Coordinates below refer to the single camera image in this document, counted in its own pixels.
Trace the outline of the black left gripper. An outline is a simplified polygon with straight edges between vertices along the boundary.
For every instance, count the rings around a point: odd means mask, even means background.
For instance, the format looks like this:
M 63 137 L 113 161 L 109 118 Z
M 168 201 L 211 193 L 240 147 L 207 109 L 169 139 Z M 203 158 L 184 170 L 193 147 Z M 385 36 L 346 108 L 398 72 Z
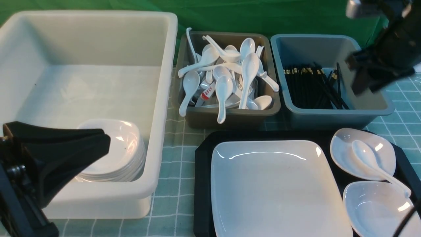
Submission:
M 76 175 L 109 152 L 102 129 L 5 123 L 1 137 L 1 223 L 11 237 L 58 237 L 41 208 Z M 14 144 L 26 144 L 26 167 Z

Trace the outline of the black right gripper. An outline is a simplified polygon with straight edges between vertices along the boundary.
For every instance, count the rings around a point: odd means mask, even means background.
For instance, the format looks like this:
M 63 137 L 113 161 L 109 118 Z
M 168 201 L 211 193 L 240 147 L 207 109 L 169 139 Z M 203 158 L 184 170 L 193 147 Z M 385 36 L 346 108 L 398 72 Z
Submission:
M 351 85 L 356 96 L 412 76 L 420 63 L 420 1 L 379 0 L 379 6 L 388 26 L 372 45 L 346 59 L 349 69 L 358 69 Z

